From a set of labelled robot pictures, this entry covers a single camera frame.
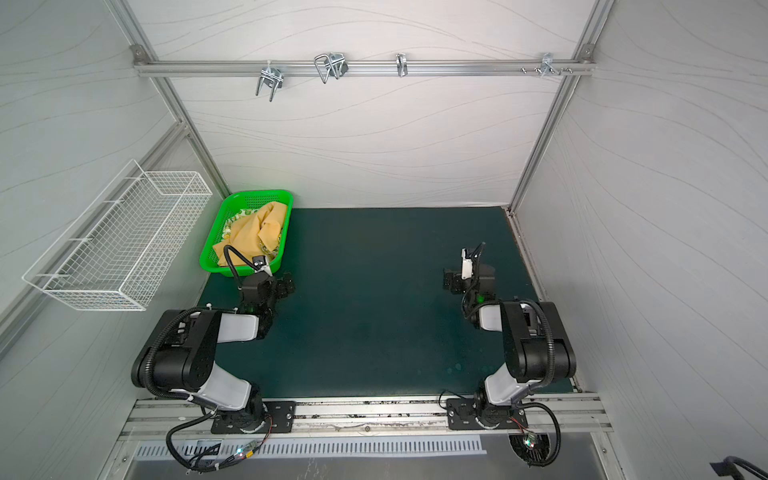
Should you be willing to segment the yellow skirt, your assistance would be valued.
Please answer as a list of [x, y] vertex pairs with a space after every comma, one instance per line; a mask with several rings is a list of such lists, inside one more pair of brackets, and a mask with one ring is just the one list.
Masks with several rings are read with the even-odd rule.
[[255, 213], [241, 218], [232, 226], [231, 237], [213, 246], [218, 257], [218, 265], [226, 267], [224, 247], [231, 246], [242, 255], [252, 260], [264, 255], [272, 261], [279, 252], [282, 231], [286, 219], [287, 206], [273, 201], [265, 204]]

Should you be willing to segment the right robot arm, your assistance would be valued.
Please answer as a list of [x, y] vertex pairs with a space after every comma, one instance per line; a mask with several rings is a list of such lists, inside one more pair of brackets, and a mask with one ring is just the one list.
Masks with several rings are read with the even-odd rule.
[[461, 312], [473, 327], [499, 333], [503, 363], [470, 399], [447, 402], [452, 429], [525, 427], [525, 398], [577, 370], [576, 356], [556, 305], [495, 295], [495, 269], [466, 260], [459, 271], [443, 272], [443, 288], [460, 295]]

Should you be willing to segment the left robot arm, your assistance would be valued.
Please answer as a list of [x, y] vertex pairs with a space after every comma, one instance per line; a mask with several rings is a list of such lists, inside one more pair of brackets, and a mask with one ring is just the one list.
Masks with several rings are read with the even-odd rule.
[[131, 369], [134, 386], [213, 411], [214, 433], [267, 430], [287, 412], [265, 402], [257, 385], [234, 376], [215, 357], [220, 345], [266, 338], [277, 303], [295, 292], [293, 278], [260, 271], [237, 282], [241, 303], [235, 310], [165, 311]]

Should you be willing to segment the floral patterned skirt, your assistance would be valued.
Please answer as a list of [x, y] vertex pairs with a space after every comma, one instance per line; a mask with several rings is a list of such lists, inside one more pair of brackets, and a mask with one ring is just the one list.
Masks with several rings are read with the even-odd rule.
[[221, 238], [227, 240], [231, 237], [232, 226], [241, 218], [248, 217], [255, 213], [255, 209], [241, 209], [238, 213], [227, 219], [223, 225]]

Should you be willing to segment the green plastic basket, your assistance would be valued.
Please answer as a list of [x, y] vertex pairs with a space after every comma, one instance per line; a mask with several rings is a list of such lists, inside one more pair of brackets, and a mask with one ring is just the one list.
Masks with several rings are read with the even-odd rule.
[[221, 204], [200, 255], [200, 267], [232, 275], [224, 257], [231, 246], [248, 259], [264, 256], [272, 272], [280, 269], [294, 197], [287, 190], [244, 191]]

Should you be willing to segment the dark green table mat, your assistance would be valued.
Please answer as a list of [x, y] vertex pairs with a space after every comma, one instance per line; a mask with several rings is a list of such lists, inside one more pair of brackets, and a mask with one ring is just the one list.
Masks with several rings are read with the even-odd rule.
[[270, 398], [469, 394], [504, 355], [443, 286], [466, 248], [501, 297], [534, 297], [499, 207], [296, 209], [281, 265], [295, 292], [264, 339], [218, 347], [217, 364]]

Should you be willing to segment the metal u-bolt clamp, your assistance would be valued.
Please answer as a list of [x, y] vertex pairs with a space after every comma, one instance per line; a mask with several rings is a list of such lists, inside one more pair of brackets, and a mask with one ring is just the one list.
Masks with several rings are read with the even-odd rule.
[[259, 96], [262, 92], [269, 94], [269, 101], [272, 102], [276, 92], [283, 87], [284, 75], [282, 71], [273, 67], [270, 62], [262, 68], [258, 78], [255, 95]]

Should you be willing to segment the metal double hook clamp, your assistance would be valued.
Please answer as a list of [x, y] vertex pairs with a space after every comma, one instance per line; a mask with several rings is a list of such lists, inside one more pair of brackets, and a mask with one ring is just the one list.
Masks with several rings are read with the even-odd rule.
[[349, 65], [343, 53], [328, 52], [317, 55], [313, 64], [323, 84], [330, 78], [342, 78], [349, 70]]

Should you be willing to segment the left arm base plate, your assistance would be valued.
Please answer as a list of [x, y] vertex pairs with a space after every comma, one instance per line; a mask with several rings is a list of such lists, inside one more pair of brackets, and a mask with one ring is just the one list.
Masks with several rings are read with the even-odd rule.
[[224, 411], [213, 420], [211, 433], [218, 435], [290, 433], [295, 401], [257, 401], [239, 411]]

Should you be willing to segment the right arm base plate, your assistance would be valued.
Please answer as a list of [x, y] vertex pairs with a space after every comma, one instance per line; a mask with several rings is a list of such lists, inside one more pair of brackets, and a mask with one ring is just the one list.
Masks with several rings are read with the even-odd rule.
[[473, 399], [447, 398], [442, 402], [452, 431], [528, 429], [525, 414], [509, 406], [495, 406]]

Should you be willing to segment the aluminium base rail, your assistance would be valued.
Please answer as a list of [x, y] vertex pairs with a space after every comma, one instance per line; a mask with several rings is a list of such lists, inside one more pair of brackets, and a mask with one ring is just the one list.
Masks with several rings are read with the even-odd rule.
[[[510, 420], [504, 418], [476, 419], [472, 402], [456, 413], [449, 413], [449, 403], [455, 395], [438, 394], [395, 397], [314, 397], [299, 399], [268, 399], [267, 402], [294, 402], [293, 406], [277, 406], [272, 413], [272, 434], [279, 437], [329, 436], [394, 436], [418, 434], [459, 434], [477, 431], [481, 434], [525, 431], [554, 433], [554, 422], [540, 409], [518, 409]], [[546, 405], [556, 416], [562, 433], [610, 433], [613, 425], [599, 396], [594, 393], [542, 394], [528, 399]], [[138, 400], [135, 402], [118, 435], [120, 441], [163, 440], [172, 427], [193, 420], [202, 412], [190, 403], [173, 400]], [[223, 427], [224, 432], [212, 432], [212, 421], [174, 434], [174, 439], [248, 438], [235, 427]]]

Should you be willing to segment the aluminium crossbar rail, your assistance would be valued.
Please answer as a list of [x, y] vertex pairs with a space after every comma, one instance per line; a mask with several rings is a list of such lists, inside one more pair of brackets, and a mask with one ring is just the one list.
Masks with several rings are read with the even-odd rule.
[[[533, 60], [415, 60], [407, 58], [406, 77], [496, 77], [533, 76], [523, 75], [521, 67], [532, 68], [541, 59]], [[155, 61], [136, 63], [134, 69], [141, 77], [147, 78], [195, 78], [195, 77], [250, 77], [260, 75], [262, 68], [270, 62], [280, 69], [284, 78], [317, 78], [319, 75], [312, 60], [274, 61]], [[570, 76], [590, 75], [596, 69], [593, 62], [578, 62], [554, 59], [558, 67], [573, 69]], [[348, 60], [349, 78], [392, 77], [399, 78], [395, 58], [385, 60]]]

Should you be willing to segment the metal bracket with bolts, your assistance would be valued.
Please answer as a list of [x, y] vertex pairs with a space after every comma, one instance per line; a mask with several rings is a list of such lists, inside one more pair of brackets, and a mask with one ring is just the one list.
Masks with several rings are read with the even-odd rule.
[[536, 75], [540, 78], [563, 77], [572, 75], [573, 69], [568, 66], [556, 66], [552, 54], [545, 53], [537, 66], [532, 68], [521, 67], [520, 72], [523, 75]]

